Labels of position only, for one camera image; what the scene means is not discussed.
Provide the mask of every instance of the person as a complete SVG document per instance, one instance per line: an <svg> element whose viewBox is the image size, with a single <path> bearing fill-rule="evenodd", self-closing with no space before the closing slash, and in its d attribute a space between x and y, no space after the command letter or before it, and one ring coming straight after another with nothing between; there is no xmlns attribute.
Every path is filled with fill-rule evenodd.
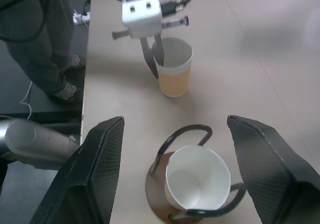
<svg viewBox="0 0 320 224"><path fill-rule="evenodd" d="M10 1L0 0L0 7ZM66 71L85 66L83 58L69 56L72 17L68 0L24 0L0 12L0 39L5 37L11 57L37 87L66 103L83 98L83 90L65 79ZM43 19L44 27L36 38L16 42L36 34Z"/></svg>

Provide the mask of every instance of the floor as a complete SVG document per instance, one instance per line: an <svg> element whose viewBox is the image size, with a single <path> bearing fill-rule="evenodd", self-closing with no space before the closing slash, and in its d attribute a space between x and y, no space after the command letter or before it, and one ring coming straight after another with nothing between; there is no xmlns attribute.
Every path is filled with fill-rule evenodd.
<svg viewBox="0 0 320 224"><path fill-rule="evenodd" d="M69 0L80 12L86 0ZM86 56L88 28L76 26L70 52ZM28 114L28 107L19 104L30 80L9 56L5 44L0 42L0 113ZM81 106L62 106L52 103L36 86L32 87L30 105L34 112L73 112ZM30 165L14 162L9 165L0 196L0 223L27 224L48 190L56 171L38 170Z"/></svg>

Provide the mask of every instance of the power strip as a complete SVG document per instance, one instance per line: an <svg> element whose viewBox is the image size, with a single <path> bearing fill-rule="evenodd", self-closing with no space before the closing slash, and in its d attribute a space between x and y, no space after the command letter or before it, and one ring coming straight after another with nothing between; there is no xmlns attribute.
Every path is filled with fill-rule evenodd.
<svg viewBox="0 0 320 224"><path fill-rule="evenodd" d="M74 10L74 14L73 14L73 23L75 25L79 25L79 24L84 24L84 23L88 23L90 21L90 12L87 12L86 15L82 15L78 14L76 10Z"/></svg>

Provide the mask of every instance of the tabletop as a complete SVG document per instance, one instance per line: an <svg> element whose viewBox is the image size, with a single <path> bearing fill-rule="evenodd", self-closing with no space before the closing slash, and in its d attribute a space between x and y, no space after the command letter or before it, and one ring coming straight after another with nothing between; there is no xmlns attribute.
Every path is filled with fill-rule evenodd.
<svg viewBox="0 0 320 224"><path fill-rule="evenodd" d="M146 173L166 138L189 124L212 127L206 146L242 181L228 115L274 127L320 172L320 0L193 0L178 16L190 25L164 30L194 50L189 89L165 97L144 61L139 40L113 41L124 29L121 4L92 0L82 137L97 123L124 116L118 187L110 223L161 223L148 206ZM198 143L179 137L169 151ZM246 194L229 214L201 223L261 223Z"/></svg>

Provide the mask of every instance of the sneaker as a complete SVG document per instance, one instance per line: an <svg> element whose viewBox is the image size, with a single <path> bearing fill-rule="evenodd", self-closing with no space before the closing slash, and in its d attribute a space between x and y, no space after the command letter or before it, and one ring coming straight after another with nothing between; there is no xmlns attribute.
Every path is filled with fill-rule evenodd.
<svg viewBox="0 0 320 224"><path fill-rule="evenodd" d="M84 96L83 93L84 91L82 89L70 83L66 83L64 89L50 96L64 103L80 103Z"/></svg>
<svg viewBox="0 0 320 224"><path fill-rule="evenodd" d="M74 70L74 69L81 69L86 66L85 60L78 55L73 55L68 58L67 65L63 68L60 69L60 73L65 73L69 70Z"/></svg>

